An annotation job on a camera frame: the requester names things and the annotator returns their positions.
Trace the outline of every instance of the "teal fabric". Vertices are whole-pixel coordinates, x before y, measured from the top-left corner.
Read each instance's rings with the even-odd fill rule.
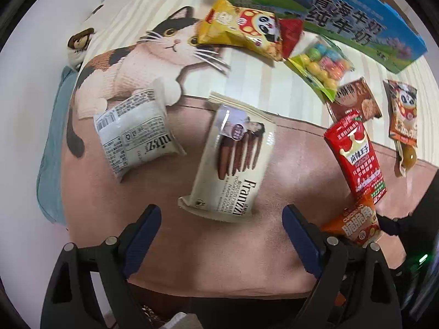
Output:
[[[61,199],[61,145],[70,98],[78,73],[64,67],[55,96],[49,135],[36,180],[36,197],[45,217],[52,223],[66,225]]]

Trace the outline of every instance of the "blue milk box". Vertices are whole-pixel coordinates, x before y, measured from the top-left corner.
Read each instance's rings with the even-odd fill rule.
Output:
[[[391,72],[410,65],[427,48],[400,15],[379,0],[229,0],[234,5],[297,17],[304,27],[367,54]]]

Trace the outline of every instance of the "cat's tail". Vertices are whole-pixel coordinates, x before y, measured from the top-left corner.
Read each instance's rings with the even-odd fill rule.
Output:
[[[69,107],[69,118],[67,120],[67,128],[65,130],[65,139],[67,141],[67,147],[73,156],[81,158],[84,154],[85,146],[84,141],[73,130],[73,109]]]

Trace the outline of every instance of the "green led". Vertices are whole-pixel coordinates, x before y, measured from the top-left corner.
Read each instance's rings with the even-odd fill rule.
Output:
[[[427,257],[428,257],[427,254],[425,254],[424,256],[422,256],[422,257],[419,259],[419,263],[423,263],[423,262],[427,259]]]

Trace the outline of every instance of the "printed cat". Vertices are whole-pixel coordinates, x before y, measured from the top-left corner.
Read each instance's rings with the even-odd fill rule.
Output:
[[[185,6],[140,37],[137,44],[110,50],[90,60],[78,77],[74,91],[78,118],[102,114],[107,110],[107,100],[128,98],[160,77],[172,81],[166,84],[164,100],[166,105],[173,105],[181,96],[181,86],[176,80],[190,65],[208,63],[224,72],[215,64],[228,67],[215,57],[219,53],[212,46],[198,45],[199,23],[200,20],[193,17],[193,8]],[[66,138],[70,151],[81,157],[84,144],[73,130],[72,109]]]

